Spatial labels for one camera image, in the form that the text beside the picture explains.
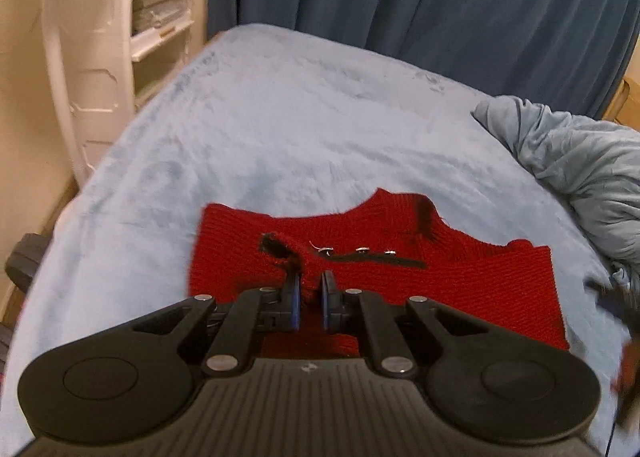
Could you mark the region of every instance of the folded red garment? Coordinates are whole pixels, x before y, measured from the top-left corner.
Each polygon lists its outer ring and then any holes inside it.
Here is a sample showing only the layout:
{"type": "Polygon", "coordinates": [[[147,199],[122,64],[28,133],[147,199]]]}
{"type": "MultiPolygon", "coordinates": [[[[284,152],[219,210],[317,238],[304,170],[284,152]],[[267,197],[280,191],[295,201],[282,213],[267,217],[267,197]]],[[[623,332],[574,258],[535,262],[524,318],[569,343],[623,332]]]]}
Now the folded red garment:
{"type": "Polygon", "coordinates": [[[549,248],[534,247],[526,240],[506,246],[478,241],[449,228],[423,195],[378,189],[346,213],[302,218],[274,218],[209,204],[194,247],[190,291],[229,302],[246,289],[279,287],[291,265],[302,272],[304,328],[295,335],[268,336],[265,355],[312,358],[357,353],[353,339],[321,334],[313,303],[320,275],[327,269],[334,272],[340,289],[375,291],[395,304],[413,295],[428,296],[568,349],[549,248]],[[281,248],[276,249],[279,252],[265,249],[266,235],[269,245],[281,248]],[[333,258],[320,254],[317,248],[322,247],[333,248],[333,258]],[[370,253],[395,251],[398,259],[420,267],[354,257],[340,260],[361,247],[370,253]]]}

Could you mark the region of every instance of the bed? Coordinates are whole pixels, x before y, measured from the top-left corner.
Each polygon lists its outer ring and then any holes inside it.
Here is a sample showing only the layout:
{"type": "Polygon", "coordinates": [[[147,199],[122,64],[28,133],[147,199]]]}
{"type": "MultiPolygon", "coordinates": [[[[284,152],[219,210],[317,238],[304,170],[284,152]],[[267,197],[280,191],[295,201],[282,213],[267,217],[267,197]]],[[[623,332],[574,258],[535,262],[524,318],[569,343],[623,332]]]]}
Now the bed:
{"type": "MultiPolygon", "coordinates": [[[[472,116],[488,96],[396,59],[252,24],[212,42],[149,104],[76,199],[34,281],[14,336],[0,455],[30,439],[16,386],[33,358],[169,305],[208,202],[276,216],[341,212],[376,188],[433,200],[453,228],[549,245],[572,351],[602,401],[588,433],[604,451],[609,381],[627,334],[596,310],[585,275],[608,271],[565,202],[472,116]]],[[[636,440],[616,436],[611,456],[636,440]]]]}

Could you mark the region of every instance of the curtain fold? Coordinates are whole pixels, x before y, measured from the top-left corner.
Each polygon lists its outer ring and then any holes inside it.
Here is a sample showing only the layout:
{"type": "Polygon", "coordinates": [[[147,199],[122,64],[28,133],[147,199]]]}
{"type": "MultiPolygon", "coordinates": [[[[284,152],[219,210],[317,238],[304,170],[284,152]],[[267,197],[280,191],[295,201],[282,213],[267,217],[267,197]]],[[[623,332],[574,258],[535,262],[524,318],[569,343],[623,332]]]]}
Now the curtain fold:
{"type": "Polygon", "coordinates": [[[599,117],[640,0],[209,0],[209,35],[269,23],[400,58],[492,95],[599,117]]]}

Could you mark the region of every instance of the red knit fabric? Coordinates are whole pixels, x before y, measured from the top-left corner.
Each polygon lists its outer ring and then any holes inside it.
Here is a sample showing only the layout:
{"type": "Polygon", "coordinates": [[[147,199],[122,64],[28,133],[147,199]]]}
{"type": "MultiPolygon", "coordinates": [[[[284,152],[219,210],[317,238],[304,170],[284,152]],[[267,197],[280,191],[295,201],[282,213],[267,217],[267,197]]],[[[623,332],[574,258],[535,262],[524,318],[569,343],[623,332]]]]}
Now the red knit fabric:
{"type": "Polygon", "coordinates": [[[433,203],[417,194],[378,189],[366,202],[335,215],[274,218],[209,204],[203,213],[190,272],[191,294],[207,293],[220,303],[246,289],[279,287],[288,264],[302,270],[303,332],[270,335],[263,353],[288,357],[352,355],[349,337],[322,335],[313,301],[322,271],[330,269],[340,289],[376,291],[394,304],[424,295],[561,349],[568,349],[558,304],[550,250],[516,240],[506,246],[478,241],[449,228],[433,203]],[[295,257],[276,259],[259,249],[265,234],[295,257]],[[422,260],[424,269],[379,262],[336,262],[312,247],[333,247],[335,255],[369,247],[422,260]]]}

